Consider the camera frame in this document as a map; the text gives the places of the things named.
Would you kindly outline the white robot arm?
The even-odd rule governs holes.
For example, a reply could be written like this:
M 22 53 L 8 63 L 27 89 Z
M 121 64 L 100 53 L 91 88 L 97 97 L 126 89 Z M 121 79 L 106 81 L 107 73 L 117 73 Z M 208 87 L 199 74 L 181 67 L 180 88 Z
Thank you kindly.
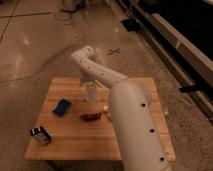
M 151 114 L 148 89 L 94 61 L 91 46 L 70 59 L 92 79 L 109 89 L 108 106 L 125 171 L 173 171 Z

